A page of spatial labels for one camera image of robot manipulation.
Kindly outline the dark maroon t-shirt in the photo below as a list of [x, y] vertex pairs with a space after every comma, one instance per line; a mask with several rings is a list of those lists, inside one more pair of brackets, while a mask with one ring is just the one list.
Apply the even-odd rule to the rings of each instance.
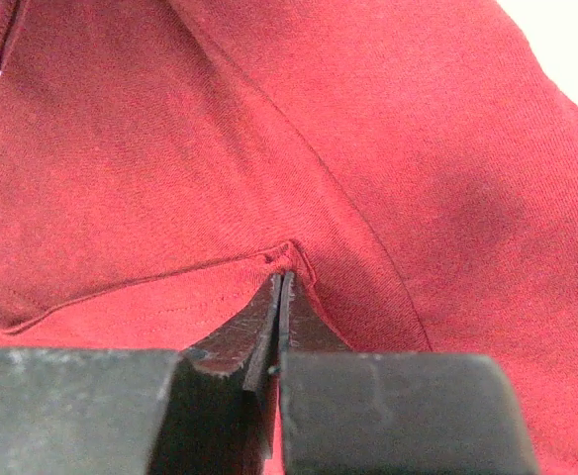
[[0, 346], [183, 348], [289, 269], [578, 474], [578, 106], [499, 4], [0, 1]]

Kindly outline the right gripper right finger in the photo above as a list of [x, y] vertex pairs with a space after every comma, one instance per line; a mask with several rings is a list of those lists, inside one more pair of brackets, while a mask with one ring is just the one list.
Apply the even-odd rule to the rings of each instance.
[[287, 273], [280, 416], [289, 474], [535, 474], [515, 391], [490, 357], [356, 352]]

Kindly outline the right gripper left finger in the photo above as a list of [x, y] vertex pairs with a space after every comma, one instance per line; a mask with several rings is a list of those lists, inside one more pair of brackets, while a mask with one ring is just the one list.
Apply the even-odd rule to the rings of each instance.
[[183, 351], [0, 348], [0, 474], [259, 474], [282, 278]]

